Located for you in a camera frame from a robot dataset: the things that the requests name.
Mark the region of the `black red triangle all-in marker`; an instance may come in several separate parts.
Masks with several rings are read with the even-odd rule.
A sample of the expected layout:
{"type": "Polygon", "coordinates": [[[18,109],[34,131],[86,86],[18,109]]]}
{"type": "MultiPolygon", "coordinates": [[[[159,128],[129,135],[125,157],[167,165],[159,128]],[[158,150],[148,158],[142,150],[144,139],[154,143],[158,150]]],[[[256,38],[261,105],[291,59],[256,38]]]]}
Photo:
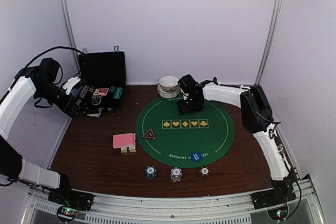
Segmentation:
{"type": "Polygon", "coordinates": [[[150,139],[150,140],[156,140],[156,136],[155,136],[154,131],[152,129],[149,129],[146,133],[144,133],[142,135],[142,138],[150,139]]]}

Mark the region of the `light blue chip stack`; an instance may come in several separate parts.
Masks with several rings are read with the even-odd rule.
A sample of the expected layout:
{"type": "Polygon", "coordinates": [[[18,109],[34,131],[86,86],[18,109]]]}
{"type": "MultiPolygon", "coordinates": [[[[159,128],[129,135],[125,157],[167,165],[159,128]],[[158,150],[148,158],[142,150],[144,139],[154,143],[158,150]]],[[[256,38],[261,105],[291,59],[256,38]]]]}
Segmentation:
{"type": "Polygon", "coordinates": [[[170,178],[173,182],[180,182],[182,175],[182,170],[179,167],[173,167],[171,169],[170,178]]]}

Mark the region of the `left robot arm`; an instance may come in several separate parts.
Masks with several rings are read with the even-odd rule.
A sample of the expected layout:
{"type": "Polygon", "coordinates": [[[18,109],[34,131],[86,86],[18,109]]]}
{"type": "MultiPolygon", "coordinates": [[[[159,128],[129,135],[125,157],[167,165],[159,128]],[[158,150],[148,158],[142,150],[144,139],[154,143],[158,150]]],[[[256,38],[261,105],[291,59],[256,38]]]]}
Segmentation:
{"type": "Polygon", "coordinates": [[[53,58],[44,58],[37,66],[28,63],[1,98],[1,175],[7,177],[8,185],[22,182],[40,186],[54,193],[64,205],[71,205],[76,197],[68,176],[25,160],[8,142],[14,122],[31,98],[45,99],[49,106],[56,105],[68,116],[79,109],[80,102],[71,92],[79,88],[81,78],[74,76],[60,85],[56,82],[58,75],[62,75],[62,69],[53,58]]]}

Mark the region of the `blue round dealer button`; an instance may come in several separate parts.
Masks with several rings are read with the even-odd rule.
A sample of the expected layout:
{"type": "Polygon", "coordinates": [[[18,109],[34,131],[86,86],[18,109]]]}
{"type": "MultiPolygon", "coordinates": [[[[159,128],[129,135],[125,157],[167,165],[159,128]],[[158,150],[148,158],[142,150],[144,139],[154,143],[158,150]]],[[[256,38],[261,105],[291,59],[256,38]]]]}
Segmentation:
{"type": "Polygon", "coordinates": [[[202,154],[200,152],[193,152],[190,155],[190,159],[195,163],[200,162],[202,160],[202,154]]]}

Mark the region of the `brown chip stack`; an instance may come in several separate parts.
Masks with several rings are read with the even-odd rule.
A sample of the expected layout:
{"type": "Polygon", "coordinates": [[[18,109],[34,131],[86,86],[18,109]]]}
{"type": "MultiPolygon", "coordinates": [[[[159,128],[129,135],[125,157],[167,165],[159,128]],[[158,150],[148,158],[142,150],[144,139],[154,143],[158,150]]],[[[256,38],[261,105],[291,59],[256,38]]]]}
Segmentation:
{"type": "Polygon", "coordinates": [[[201,178],[208,177],[210,175],[210,169],[207,166],[203,166],[199,168],[198,174],[201,178]]]}

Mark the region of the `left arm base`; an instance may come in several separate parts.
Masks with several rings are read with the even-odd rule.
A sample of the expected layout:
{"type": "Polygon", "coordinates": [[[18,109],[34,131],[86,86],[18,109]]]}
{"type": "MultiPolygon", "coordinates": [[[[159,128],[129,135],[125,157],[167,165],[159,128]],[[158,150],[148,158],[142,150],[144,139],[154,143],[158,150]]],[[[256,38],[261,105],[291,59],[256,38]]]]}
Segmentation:
{"type": "Polygon", "coordinates": [[[80,191],[71,191],[66,197],[55,190],[50,190],[48,200],[59,204],[56,210],[56,217],[61,223],[69,223],[76,219],[81,211],[91,210],[94,195],[80,191]]]}

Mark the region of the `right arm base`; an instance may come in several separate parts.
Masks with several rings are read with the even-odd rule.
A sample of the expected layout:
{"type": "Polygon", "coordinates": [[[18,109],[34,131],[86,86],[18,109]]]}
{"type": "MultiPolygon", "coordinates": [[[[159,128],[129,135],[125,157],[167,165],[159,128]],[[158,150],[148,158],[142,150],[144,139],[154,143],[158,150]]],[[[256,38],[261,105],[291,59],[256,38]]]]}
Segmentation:
{"type": "Polygon", "coordinates": [[[297,198],[292,184],[293,182],[272,181],[272,189],[252,193],[254,209],[266,208],[271,220],[285,221],[290,215],[288,202],[297,198]]]}

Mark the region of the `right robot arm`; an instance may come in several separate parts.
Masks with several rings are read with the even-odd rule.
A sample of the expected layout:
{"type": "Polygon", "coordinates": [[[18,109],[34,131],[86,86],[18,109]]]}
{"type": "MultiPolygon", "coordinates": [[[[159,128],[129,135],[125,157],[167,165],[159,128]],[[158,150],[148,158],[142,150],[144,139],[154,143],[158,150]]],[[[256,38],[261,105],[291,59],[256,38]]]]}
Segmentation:
{"type": "Polygon", "coordinates": [[[294,169],[287,161],[283,144],[276,139],[276,127],[272,108],[258,84],[233,86],[213,80],[197,82],[190,74],[183,76],[178,84],[183,99],[177,102],[180,114],[199,112],[205,108],[205,101],[227,103],[240,108],[244,129],[257,140],[270,169],[272,190],[269,199],[279,204],[295,196],[293,185],[297,185],[294,169]]]}

